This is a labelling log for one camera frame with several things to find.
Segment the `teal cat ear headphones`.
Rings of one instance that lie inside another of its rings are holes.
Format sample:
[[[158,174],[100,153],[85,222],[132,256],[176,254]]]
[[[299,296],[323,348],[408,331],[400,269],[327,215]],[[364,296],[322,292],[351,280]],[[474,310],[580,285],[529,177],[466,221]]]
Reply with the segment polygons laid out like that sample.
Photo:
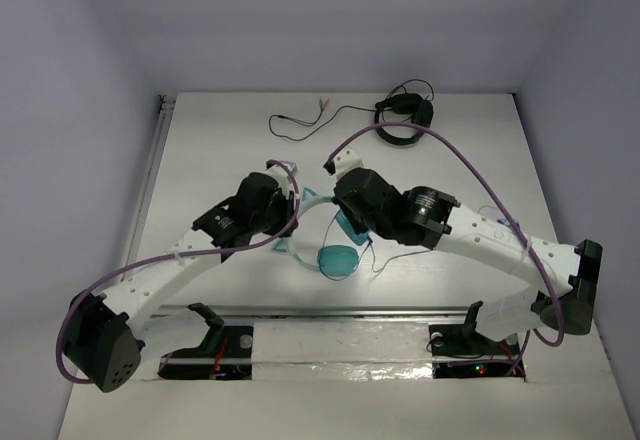
[[[349,244],[327,244],[329,231],[334,224],[340,227]],[[337,209],[327,226],[322,245],[316,250],[313,262],[306,261],[300,256],[293,237],[277,240],[271,247],[271,251],[275,254],[287,255],[306,270],[321,274],[329,280],[342,281],[356,272],[364,253],[372,245],[373,240],[370,234],[367,231],[357,233],[346,215]]]

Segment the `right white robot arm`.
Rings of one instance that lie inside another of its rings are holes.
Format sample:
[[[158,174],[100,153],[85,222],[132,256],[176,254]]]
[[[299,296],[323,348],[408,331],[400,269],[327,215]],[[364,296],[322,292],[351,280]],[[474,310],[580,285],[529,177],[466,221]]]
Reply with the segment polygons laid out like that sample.
[[[469,307],[461,338],[470,351],[483,353],[511,334],[541,326],[568,335],[590,333],[600,244],[584,240],[572,246],[518,236],[451,195],[425,186],[400,192],[362,167],[338,175],[334,201],[358,232],[462,256],[527,283],[516,294]]]

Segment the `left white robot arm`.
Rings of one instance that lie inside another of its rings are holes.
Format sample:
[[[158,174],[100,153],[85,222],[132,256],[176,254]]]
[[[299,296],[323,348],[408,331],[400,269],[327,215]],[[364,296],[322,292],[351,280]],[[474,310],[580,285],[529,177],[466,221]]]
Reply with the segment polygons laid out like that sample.
[[[270,160],[237,192],[198,217],[172,249],[103,276],[70,303],[56,339],[62,376],[112,392],[144,366],[159,367],[177,352],[218,357],[227,343],[224,321],[192,303],[178,314],[158,309],[200,275],[232,256],[290,235],[301,206],[294,167]]]

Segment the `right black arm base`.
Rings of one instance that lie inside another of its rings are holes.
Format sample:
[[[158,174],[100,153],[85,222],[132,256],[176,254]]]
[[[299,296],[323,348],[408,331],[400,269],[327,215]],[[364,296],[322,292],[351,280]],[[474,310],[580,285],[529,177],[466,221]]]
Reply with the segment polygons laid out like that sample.
[[[525,380],[523,348],[517,334],[500,341],[476,331],[481,301],[473,303],[461,323],[436,323],[428,327],[426,351],[433,360],[436,379],[516,378]]]

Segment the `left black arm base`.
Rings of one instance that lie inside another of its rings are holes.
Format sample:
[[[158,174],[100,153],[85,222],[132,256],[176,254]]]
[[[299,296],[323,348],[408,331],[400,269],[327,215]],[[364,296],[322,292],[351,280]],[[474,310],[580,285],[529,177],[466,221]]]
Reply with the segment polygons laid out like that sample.
[[[159,365],[163,380],[251,380],[254,326],[226,325],[222,317],[202,303],[188,306],[202,318],[207,331],[197,346],[166,354]]]

